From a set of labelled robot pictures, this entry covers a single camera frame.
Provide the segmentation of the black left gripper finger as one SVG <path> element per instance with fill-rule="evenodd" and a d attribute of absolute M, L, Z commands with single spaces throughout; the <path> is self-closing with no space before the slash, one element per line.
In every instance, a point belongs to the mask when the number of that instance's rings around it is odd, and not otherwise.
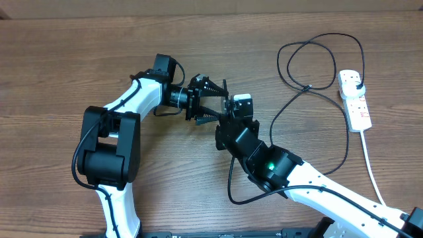
<path fill-rule="evenodd" d="M 227 83 L 224 79 L 222 86 L 216 85 L 210 79 L 206 79 L 204 86 L 202 87 L 202 97 L 227 97 L 229 92 L 227 90 Z"/>
<path fill-rule="evenodd" d="M 209 122 L 218 121 L 219 117 L 220 117 L 220 113 L 210 108 L 199 106 L 197 113 L 195 115 L 196 125 L 199 126 Z"/>

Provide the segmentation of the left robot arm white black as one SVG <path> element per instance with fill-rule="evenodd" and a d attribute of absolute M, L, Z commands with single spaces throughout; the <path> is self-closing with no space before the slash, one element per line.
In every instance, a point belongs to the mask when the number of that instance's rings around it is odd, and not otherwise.
<path fill-rule="evenodd" d="M 75 182 L 94 190 L 106 220 L 101 237 L 140 237 L 141 221 L 135 211 L 133 182 L 141 161 L 141 121 L 159 105 L 177 108 L 186 119 L 205 124 L 219 114 L 200 105 L 202 97 L 227 97 L 227 87 L 205 75 L 194 76 L 185 87 L 173 82 L 181 64 L 158 54 L 153 67 L 130 77 L 132 85 L 114 102 L 90 106 L 83 115 L 81 138 L 71 162 Z"/>

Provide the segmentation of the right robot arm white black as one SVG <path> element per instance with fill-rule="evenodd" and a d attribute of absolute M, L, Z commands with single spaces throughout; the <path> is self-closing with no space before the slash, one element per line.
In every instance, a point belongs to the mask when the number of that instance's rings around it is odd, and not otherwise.
<path fill-rule="evenodd" d="M 359 237 L 421 237 L 422 210 L 407 214 L 373 202 L 318 172 L 310 163 L 258 138 L 258 121 L 221 116 L 216 147 L 238 159 L 248 178 L 263 190 L 309 206 Z"/>

